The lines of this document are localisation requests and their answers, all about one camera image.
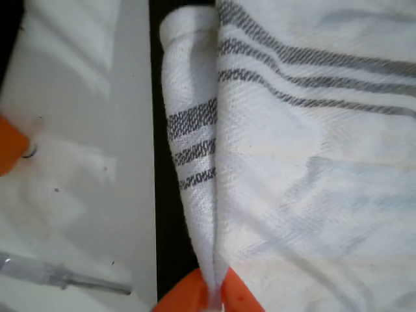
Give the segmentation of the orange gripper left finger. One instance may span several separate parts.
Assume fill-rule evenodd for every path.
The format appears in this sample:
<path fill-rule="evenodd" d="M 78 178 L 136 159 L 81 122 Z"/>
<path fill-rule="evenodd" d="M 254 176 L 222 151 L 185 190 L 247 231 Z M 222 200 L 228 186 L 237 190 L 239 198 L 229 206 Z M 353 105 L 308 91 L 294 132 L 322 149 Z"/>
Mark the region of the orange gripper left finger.
<path fill-rule="evenodd" d="M 208 287 L 199 268 L 187 274 L 152 309 L 154 312 L 200 312 L 207 308 Z"/>

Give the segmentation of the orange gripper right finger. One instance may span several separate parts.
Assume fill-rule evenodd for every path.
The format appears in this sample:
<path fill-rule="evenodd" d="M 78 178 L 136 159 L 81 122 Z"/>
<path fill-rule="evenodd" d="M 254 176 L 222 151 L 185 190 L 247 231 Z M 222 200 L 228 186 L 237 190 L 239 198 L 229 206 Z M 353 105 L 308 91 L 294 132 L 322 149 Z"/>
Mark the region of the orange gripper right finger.
<path fill-rule="evenodd" d="M 228 269 L 222 283 L 222 303 L 225 312 L 265 312 L 232 268 Z"/>

